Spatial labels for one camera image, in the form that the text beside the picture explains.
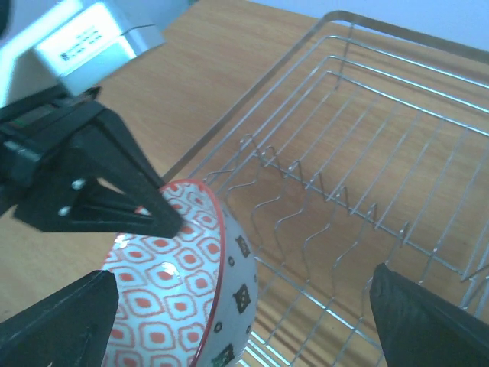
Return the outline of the wire dish rack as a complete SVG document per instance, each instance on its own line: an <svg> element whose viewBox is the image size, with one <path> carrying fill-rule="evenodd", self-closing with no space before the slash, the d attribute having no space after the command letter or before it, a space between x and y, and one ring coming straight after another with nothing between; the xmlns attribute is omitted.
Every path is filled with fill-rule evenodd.
<svg viewBox="0 0 489 367"><path fill-rule="evenodd" d="M334 11L166 173L246 231L259 301L241 366L383 366L386 263L488 319L488 50Z"/></svg>

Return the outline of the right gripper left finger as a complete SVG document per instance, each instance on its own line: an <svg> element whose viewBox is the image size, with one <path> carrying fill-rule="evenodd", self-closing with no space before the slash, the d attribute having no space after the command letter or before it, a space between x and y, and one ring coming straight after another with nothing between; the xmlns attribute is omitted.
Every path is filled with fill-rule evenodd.
<svg viewBox="0 0 489 367"><path fill-rule="evenodd" d="M110 271L92 271L1 322L2 366L100 366L118 289Z"/></svg>

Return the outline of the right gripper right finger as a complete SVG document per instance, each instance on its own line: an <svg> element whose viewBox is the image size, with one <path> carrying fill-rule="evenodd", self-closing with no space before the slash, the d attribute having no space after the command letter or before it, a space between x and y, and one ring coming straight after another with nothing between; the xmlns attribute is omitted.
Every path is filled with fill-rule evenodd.
<svg viewBox="0 0 489 367"><path fill-rule="evenodd" d="M487 366L488 325L377 265L370 305L388 366Z"/></svg>

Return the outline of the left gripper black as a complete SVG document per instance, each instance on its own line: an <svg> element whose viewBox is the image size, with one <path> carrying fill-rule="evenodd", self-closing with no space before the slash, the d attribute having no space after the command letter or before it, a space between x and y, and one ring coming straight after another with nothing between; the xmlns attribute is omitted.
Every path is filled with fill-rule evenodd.
<svg viewBox="0 0 489 367"><path fill-rule="evenodd" d="M97 101L53 96L1 121L1 211L42 232L175 237L182 216L122 118Z"/></svg>

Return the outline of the red white patterned bowl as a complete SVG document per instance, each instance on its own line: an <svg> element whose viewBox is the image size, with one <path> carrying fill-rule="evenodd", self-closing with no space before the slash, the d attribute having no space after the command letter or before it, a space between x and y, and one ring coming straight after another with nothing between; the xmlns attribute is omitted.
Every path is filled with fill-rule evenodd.
<svg viewBox="0 0 489 367"><path fill-rule="evenodd" d="M199 180L163 197L183 217L172 239L119 234L103 267L118 309L105 366L234 366L257 309L257 265L229 208Z"/></svg>

